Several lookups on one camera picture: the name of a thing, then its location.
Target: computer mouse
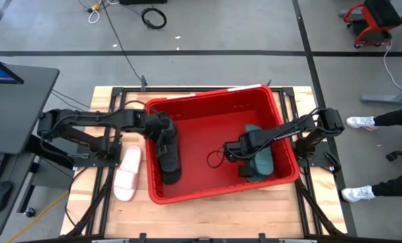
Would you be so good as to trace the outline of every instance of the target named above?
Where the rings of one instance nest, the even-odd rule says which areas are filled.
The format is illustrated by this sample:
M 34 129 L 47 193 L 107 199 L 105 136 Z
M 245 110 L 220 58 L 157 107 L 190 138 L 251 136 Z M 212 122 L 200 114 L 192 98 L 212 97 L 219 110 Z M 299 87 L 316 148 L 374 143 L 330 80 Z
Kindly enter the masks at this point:
M 0 211 L 4 210 L 12 192 L 11 182 L 0 182 Z

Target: person's leg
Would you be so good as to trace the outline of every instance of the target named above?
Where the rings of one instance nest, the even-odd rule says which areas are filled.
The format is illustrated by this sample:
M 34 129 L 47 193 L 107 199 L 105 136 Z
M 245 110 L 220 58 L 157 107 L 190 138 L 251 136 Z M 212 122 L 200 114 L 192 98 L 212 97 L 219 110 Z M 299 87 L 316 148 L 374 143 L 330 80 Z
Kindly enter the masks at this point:
M 347 119 L 350 128 L 365 128 L 373 131 L 378 126 L 402 125 L 402 110 L 392 111 L 377 117 L 350 117 Z
M 363 186 L 361 188 L 345 188 L 342 190 L 342 197 L 350 203 L 359 200 L 370 200 L 377 196 L 402 196 L 402 176 L 387 182 L 381 182 L 374 186 Z

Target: white cable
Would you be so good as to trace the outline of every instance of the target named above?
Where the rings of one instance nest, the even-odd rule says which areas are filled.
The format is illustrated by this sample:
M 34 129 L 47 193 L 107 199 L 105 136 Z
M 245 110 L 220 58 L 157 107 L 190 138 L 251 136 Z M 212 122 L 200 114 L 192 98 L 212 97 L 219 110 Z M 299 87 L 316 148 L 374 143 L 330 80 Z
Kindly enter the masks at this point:
M 111 4 L 111 5 L 117 5 L 117 4 L 119 4 L 120 2 L 119 1 L 117 1 L 116 3 L 113 3 L 113 0 L 107 0 L 107 2 L 109 3 L 109 4 Z
M 385 67 L 385 70 L 389 73 L 391 82 L 393 82 L 393 84 L 394 84 L 398 89 L 401 89 L 401 90 L 402 90 L 402 87 L 400 87 L 400 86 L 396 83 L 395 79 L 393 78 L 393 75 L 391 75 L 390 70 L 389 70 L 389 68 L 387 67 L 387 63 L 385 62 L 385 57 L 387 56 L 387 54 L 389 54 L 389 51 L 390 51 L 390 49 L 391 49 L 392 46 L 393 46 L 393 40 L 390 40 L 390 44 L 389 44 L 389 46 L 387 47 L 387 51 L 385 52 L 384 58 L 383 58 L 384 67 Z
M 98 14 L 98 18 L 95 21 L 92 21 L 92 16 L 94 14 Z M 99 12 L 96 11 L 96 10 L 93 10 L 93 12 L 90 14 L 90 16 L 88 16 L 88 22 L 91 23 L 91 24 L 95 24 L 100 20 L 100 18 L 101 18 L 101 15 L 99 14 Z

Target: office chair wheel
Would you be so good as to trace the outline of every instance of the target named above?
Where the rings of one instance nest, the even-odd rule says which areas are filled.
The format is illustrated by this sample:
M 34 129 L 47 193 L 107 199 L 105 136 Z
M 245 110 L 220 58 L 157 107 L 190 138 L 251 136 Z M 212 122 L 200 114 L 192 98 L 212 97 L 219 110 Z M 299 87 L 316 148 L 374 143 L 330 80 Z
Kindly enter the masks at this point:
M 385 158 L 388 160 L 388 161 L 394 161 L 394 160 L 396 160 L 397 159 L 397 155 L 394 155 L 394 154 L 387 154 L 387 155 L 385 155 Z
M 30 207 L 27 207 L 26 210 L 24 211 L 24 215 L 26 217 L 34 217 L 36 215 L 36 211 Z

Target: white sneaker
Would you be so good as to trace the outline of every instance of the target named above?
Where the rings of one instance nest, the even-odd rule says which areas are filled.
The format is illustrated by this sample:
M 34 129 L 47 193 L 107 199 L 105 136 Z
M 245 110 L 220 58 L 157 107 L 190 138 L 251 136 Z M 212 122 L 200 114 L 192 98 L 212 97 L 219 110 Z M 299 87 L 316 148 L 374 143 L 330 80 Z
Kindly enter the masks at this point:
M 347 119 L 347 125 L 351 128 L 365 128 L 369 131 L 378 129 L 375 126 L 374 117 L 350 117 Z
M 361 188 L 345 188 L 342 190 L 343 199 L 347 202 L 355 203 L 361 199 L 370 200 L 376 198 L 372 192 L 371 186 L 363 186 Z

